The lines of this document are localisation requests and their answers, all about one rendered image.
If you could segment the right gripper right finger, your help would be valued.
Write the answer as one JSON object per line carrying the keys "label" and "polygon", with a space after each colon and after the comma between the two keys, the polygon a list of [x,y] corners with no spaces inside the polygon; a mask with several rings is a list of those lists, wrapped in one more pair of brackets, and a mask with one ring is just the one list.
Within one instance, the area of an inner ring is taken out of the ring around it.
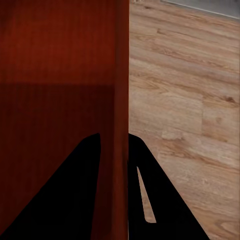
{"label": "right gripper right finger", "polygon": [[[156,223],[145,220],[139,168]],[[210,240],[145,142],[128,134],[128,240]]]}

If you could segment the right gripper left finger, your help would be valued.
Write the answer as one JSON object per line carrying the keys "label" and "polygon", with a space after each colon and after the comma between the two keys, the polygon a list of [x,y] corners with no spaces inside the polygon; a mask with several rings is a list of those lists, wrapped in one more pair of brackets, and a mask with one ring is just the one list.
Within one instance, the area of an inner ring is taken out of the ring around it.
{"label": "right gripper left finger", "polygon": [[91,240],[101,137],[84,138],[0,240]]}

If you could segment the storage box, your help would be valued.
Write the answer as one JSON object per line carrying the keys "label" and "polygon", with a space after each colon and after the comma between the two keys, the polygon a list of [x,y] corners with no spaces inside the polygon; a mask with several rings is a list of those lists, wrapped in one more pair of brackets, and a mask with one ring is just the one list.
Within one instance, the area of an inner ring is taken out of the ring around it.
{"label": "storage box", "polygon": [[0,0],[0,237],[97,133],[90,240],[129,240],[129,0]]}

